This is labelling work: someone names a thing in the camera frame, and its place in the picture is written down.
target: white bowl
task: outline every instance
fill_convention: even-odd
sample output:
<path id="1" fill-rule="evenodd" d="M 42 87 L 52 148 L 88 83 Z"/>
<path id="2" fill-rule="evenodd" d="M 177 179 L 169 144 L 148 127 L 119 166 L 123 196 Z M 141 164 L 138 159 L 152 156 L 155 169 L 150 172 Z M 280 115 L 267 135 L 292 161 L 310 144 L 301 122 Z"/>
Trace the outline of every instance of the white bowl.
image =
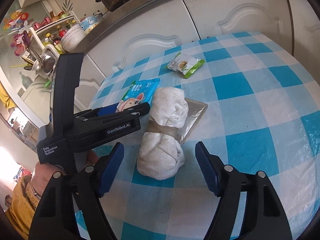
<path id="1" fill-rule="evenodd" d="M 84 37 L 84 30 L 80 28 L 80 30 L 73 32 L 64 39 L 61 43 L 62 48 L 68 52 L 72 52 Z"/>
<path id="2" fill-rule="evenodd" d="M 62 44 L 63 41 L 69 36 L 75 33 L 78 30 L 82 30 L 81 26 L 77 23 L 75 24 L 70 30 L 67 31 L 67 33 L 61 38 L 60 43 Z"/>

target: silver bracelet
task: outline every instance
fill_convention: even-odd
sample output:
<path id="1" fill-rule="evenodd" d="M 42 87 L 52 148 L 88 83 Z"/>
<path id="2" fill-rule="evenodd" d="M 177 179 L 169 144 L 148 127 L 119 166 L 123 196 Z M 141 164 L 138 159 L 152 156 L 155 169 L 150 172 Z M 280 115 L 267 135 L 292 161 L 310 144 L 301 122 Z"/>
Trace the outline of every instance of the silver bracelet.
<path id="1" fill-rule="evenodd" d="M 31 187 L 32 187 L 32 191 L 33 191 L 34 196 L 40 200 L 41 196 L 36 192 L 35 188 L 33 187 L 32 182 L 30 182 L 30 184 L 31 184 Z"/>

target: blue snack package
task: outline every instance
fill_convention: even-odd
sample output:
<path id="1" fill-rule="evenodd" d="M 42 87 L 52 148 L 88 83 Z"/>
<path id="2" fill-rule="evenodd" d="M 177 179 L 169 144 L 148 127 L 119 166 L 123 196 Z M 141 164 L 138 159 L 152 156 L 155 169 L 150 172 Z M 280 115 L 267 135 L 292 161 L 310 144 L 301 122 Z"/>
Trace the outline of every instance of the blue snack package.
<path id="1" fill-rule="evenodd" d="M 153 93 L 156 91 L 159 82 L 160 78 L 133 81 L 129 90 L 120 100 L 117 106 L 117 111 L 122 112 L 124 109 L 144 102 L 150 103 Z"/>

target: person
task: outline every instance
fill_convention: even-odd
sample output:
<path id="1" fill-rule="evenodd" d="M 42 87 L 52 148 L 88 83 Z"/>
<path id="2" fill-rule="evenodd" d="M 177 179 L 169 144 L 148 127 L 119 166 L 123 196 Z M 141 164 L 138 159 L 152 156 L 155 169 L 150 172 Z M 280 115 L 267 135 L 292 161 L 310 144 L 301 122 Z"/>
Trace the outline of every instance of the person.
<path id="1" fill-rule="evenodd" d="M 94 165 L 98 159 L 93 150 L 88 151 L 86 166 Z M 64 173 L 55 165 L 38 162 L 32 175 L 22 176 L 13 190 L 12 204 L 5 215 L 25 240 L 29 237 L 31 222 L 41 196 L 57 171 Z"/>

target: tablecloth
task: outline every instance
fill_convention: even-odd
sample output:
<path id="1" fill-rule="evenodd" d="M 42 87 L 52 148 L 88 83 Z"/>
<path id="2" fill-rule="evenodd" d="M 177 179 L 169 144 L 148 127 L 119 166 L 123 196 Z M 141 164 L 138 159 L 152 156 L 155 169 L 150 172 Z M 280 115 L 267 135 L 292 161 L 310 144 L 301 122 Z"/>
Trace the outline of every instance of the tablecloth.
<path id="1" fill-rule="evenodd" d="M 189 79 L 166 68 L 178 52 L 205 59 Z M 208 104 L 188 141 L 185 165 L 170 179 L 139 174 L 141 130 L 95 149 L 108 154 L 120 141 L 125 157 L 111 191 L 101 203 L 121 240 L 203 239 L 219 198 L 207 188 L 195 159 L 203 141 L 211 154 L 240 172 L 263 170 L 287 214 L 293 238 L 319 207 L 320 87 L 305 68 L 258 32 L 204 40 L 152 55 L 106 78 L 90 108 L 119 102 L 132 81 L 159 77 L 159 87 L 177 87 L 185 97 Z M 232 239 L 239 235 L 246 194 L 241 194 Z M 85 228 L 83 221 L 78 223 Z"/>

